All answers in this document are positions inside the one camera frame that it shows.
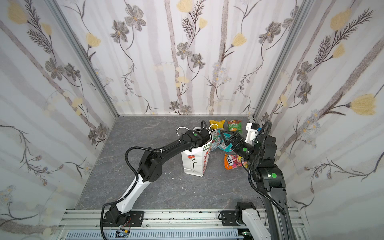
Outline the green snack packet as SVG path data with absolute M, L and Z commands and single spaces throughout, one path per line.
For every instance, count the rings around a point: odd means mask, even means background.
M 230 120 L 230 121 L 227 121 L 228 123 L 228 131 L 230 132 L 238 132 L 238 133 L 242 133 L 242 121 L 240 120 Z

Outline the white teal candy packet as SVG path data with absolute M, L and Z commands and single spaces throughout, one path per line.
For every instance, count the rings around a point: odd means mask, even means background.
M 220 129 L 215 129 L 211 131 L 212 135 L 212 144 L 211 144 L 211 151 L 214 151 L 219 147 L 221 144 L 221 134 Z

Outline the yellow snack packet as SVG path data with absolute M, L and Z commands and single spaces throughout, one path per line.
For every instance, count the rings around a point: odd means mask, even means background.
M 225 124 L 225 120 L 221 120 L 221 121 L 214 121 L 214 120 L 210 120 L 210 129 L 211 130 L 217 130 L 217 129 L 224 129 L 224 124 Z

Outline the orange pink candy packet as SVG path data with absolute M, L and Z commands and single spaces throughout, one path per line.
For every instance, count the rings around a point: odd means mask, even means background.
M 224 163 L 226 170 L 232 170 L 238 167 L 244 167 L 246 170 L 248 169 L 248 162 L 238 155 L 225 154 Z

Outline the white paper bag red flower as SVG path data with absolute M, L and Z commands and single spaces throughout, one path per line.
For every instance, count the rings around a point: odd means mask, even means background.
M 191 150 L 186 150 L 181 153 L 184 172 L 188 175 L 202 177 L 206 171 L 212 144 L 212 135 L 211 141 L 207 144 L 192 148 Z

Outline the teal white snack packet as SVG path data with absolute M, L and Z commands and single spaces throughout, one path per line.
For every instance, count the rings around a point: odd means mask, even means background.
M 230 139 L 232 134 L 229 132 L 220 132 L 220 138 L 219 138 L 219 149 L 226 152 L 226 153 L 231 153 L 232 152 L 232 144 L 227 143 L 227 141 Z

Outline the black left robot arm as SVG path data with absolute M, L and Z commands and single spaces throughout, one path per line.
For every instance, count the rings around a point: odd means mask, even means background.
M 125 152 L 125 162 L 134 173 L 134 180 L 124 192 L 124 194 L 114 202 L 106 203 L 102 206 L 100 227 L 103 224 L 112 223 L 120 225 L 123 219 L 128 218 L 128 213 L 145 188 L 158 180 L 162 175 L 163 165 L 175 157 L 176 155 L 194 148 L 202 147 L 211 139 L 208 129 L 200 128 L 196 130 L 188 130 L 174 142 L 158 148 L 131 147 Z M 143 151 L 142 158 L 138 168 L 135 169 L 129 161 L 128 155 L 133 150 Z

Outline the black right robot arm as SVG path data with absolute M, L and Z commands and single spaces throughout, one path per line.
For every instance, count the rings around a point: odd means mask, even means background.
M 287 191 L 283 172 L 275 164 L 276 138 L 269 131 L 261 132 L 253 146 L 239 133 L 221 133 L 227 146 L 248 162 L 248 181 L 264 200 L 267 222 L 273 240 L 295 240 L 287 205 Z

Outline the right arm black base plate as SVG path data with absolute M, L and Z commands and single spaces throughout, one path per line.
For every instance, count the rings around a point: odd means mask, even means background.
M 255 209 L 244 209 L 236 211 L 221 211 L 218 219 L 222 221 L 223 227 L 252 227 L 262 226 L 264 222 Z

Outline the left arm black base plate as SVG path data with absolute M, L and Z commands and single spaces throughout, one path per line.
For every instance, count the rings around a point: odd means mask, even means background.
M 102 217 L 103 227 L 141 227 L 144 220 L 144 211 L 131 211 L 126 214 L 106 212 Z

